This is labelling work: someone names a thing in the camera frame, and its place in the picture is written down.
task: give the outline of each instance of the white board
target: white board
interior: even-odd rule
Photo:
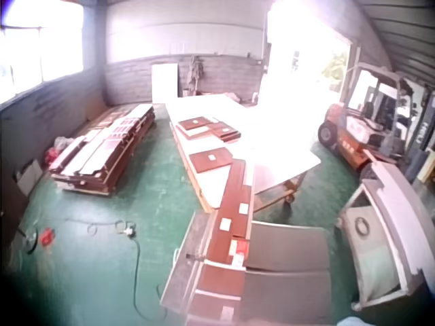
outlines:
[[[178,97],[178,64],[152,65],[152,102],[166,103]]]

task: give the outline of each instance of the white table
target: white table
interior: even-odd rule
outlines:
[[[267,112],[261,109],[243,107],[225,95],[177,98],[167,103],[167,111],[189,178],[206,211],[220,207],[230,167],[196,173],[189,159],[192,153],[226,147],[235,158],[253,160],[256,194],[303,175],[320,163],[308,149],[288,145],[290,127],[286,123],[267,117]],[[178,122],[199,116],[227,123],[241,132],[241,138],[224,143],[208,134],[187,140],[175,128]]]

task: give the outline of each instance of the concrete block wall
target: concrete block wall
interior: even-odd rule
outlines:
[[[106,67],[107,93],[111,105],[150,102],[151,66],[177,63],[179,95],[187,88],[191,55],[155,56],[117,62]],[[243,100],[250,100],[260,89],[261,61],[238,56],[199,56],[204,67],[204,77],[198,83],[202,92],[234,92]]]
[[[44,153],[58,136],[70,137],[86,123],[86,104],[100,92],[96,69],[45,83],[0,112],[2,160],[16,172]]]

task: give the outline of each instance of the forklift wheel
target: forklift wheel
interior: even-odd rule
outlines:
[[[319,141],[323,146],[331,147],[337,141],[336,127],[330,122],[324,122],[317,132]]]

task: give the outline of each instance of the electrical cord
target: electrical cord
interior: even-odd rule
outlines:
[[[84,221],[83,219],[70,219],[70,218],[66,218],[66,219],[54,219],[56,221],[66,221],[66,222],[73,222],[73,223],[80,223],[80,224],[87,224],[88,228],[87,228],[87,233],[90,236],[94,236],[95,234],[97,234],[98,231],[98,227],[99,226],[110,226],[110,225],[114,225],[115,226],[115,230],[117,234],[125,234],[127,235],[127,237],[133,241],[136,244],[136,252],[137,252],[137,256],[136,256],[136,266],[135,266],[135,278],[134,278],[134,282],[133,282],[133,306],[135,307],[135,310],[137,312],[137,314],[145,321],[149,322],[149,323],[161,323],[163,322],[167,315],[168,315],[168,310],[166,308],[163,308],[163,315],[161,317],[158,318],[150,318],[148,316],[145,316],[139,309],[139,307],[137,306],[137,300],[136,300],[136,293],[137,293],[137,279],[139,277],[139,260],[141,257],[141,245],[139,244],[139,242],[135,239],[136,236],[136,223],[132,222],[132,221],[125,221],[122,219],[119,219],[115,222],[89,222],[89,221]],[[162,294],[160,293],[160,290],[158,288],[158,285],[156,285],[156,292],[157,292],[157,296],[158,299],[160,300],[162,297]]]
[[[149,322],[163,322],[166,319],[167,315],[168,315],[168,310],[166,308],[163,308],[163,315],[160,318],[150,319],[149,317],[147,317],[144,314],[142,314],[142,312],[137,307],[137,302],[136,302],[137,276],[138,276],[138,273],[139,273],[139,258],[141,256],[141,245],[134,238],[130,238],[130,240],[132,240],[136,244],[136,248],[137,248],[137,259],[136,259],[136,268],[135,268],[135,281],[134,281],[134,285],[133,285],[133,306],[135,307],[135,310],[136,310],[137,314],[140,317],[142,317],[142,319],[144,319],[146,321],[149,321]],[[158,285],[156,285],[156,292],[157,292],[158,299],[160,300],[161,297],[162,297],[162,294],[160,293],[160,290],[158,289]]]

